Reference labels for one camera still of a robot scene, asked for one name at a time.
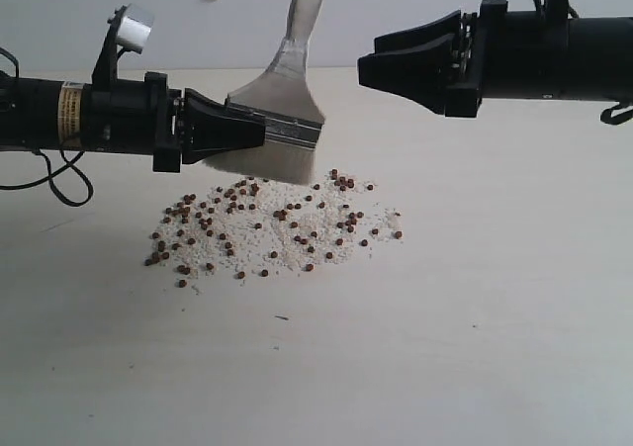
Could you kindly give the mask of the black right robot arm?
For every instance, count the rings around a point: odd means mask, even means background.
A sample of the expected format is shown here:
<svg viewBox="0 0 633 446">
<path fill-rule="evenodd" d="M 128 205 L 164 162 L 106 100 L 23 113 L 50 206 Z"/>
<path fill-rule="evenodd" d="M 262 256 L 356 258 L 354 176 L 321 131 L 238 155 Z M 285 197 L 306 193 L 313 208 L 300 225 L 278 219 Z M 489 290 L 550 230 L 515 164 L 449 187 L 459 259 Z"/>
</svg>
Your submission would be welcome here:
<svg viewBox="0 0 633 446">
<path fill-rule="evenodd" d="M 485 99 L 632 103 L 632 20 L 555 23 L 487 0 L 430 24 L 375 38 L 357 61 L 360 85 L 436 115 L 474 118 Z"/>
</svg>

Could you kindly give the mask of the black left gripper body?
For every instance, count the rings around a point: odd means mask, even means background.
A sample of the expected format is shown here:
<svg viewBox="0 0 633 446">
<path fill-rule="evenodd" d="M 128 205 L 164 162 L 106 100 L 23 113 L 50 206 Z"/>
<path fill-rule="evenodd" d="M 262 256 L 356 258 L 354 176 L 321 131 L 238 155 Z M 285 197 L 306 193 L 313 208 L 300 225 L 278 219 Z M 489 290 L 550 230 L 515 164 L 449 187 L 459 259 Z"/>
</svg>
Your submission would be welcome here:
<svg viewBox="0 0 633 446">
<path fill-rule="evenodd" d="M 88 151 L 148 155 L 152 170 L 178 173 L 181 144 L 173 132 L 174 101 L 167 75 L 147 72 L 141 80 L 93 83 L 82 93 L 81 147 Z"/>
</svg>

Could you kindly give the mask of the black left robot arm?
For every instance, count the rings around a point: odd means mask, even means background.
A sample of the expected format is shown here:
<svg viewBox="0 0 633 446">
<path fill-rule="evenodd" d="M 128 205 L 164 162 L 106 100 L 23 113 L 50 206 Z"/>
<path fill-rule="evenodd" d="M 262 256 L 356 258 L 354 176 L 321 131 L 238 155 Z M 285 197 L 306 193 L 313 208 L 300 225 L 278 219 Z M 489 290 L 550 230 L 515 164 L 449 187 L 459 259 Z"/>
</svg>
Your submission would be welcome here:
<svg viewBox="0 0 633 446">
<path fill-rule="evenodd" d="M 1 76 L 1 147 L 149 155 L 155 172 L 177 173 L 212 155 L 259 147 L 263 118 L 231 109 L 163 73 L 92 84 Z"/>
</svg>

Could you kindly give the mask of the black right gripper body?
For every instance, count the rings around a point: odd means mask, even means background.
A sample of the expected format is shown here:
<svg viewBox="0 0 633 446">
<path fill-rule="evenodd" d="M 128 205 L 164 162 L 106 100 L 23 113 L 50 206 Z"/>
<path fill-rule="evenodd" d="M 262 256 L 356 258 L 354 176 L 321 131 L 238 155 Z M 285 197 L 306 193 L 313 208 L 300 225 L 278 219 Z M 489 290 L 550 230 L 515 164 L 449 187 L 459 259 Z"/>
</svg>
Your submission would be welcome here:
<svg viewBox="0 0 633 446">
<path fill-rule="evenodd" d="M 446 87 L 445 116 L 474 118 L 488 98 L 543 100 L 562 95 L 567 15 L 510 11 L 506 0 L 485 0 L 469 25 L 460 72 Z"/>
</svg>

